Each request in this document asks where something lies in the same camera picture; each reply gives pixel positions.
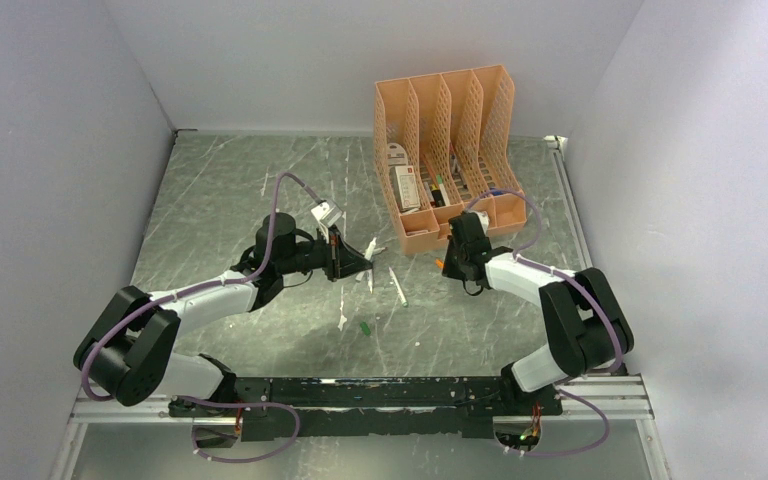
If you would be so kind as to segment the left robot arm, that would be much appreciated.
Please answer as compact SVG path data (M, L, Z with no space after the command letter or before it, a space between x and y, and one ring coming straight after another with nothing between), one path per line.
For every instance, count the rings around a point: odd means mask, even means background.
M117 291L77 347L73 364L84 382L102 389L96 400L130 407L153 394L191 397L221 416L239 398L236 375L209 355L174 353L179 335L265 307L285 289L287 275L320 270L336 281L372 266L335 225L310 234L287 213L266 216L254 244L219 276L178 290Z

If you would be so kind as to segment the white pen red tip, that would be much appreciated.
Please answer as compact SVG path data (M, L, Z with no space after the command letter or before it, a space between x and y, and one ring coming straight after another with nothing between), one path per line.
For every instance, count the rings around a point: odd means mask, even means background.
M376 256L376 255L379 255L380 253L382 253L382 252L383 252L383 251L385 251L386 249L387 249L387 247L386 247L386 246L379 246L379 245L378 245L378 242L377 242L377 238L376 238L376 237L373 237L373 238L370 240L369 244L367 245L367 247L366 247L366 249L365 249L365 251L364 251L364 258L365 258L367 261L371 261L371 260L373 259L373 257L374 257L374 256ZM355 281L356 281L356 282L360 282L360 281L362 281L362 280L364 279L364 276L365 276L365 273L364 273L364 272L358 273L358 274L355 276Z

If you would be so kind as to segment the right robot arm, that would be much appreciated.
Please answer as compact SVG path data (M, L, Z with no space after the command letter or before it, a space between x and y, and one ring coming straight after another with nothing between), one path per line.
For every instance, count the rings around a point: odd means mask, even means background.
M544 387L623 366L634 335L601 270L573 272L494 247L483 216L475 211L451 218L449 227L444 277L461 282L472 296L504 292L542 313L543 345L503 368L510 380L501 385L499 398L508 412L525 413Z

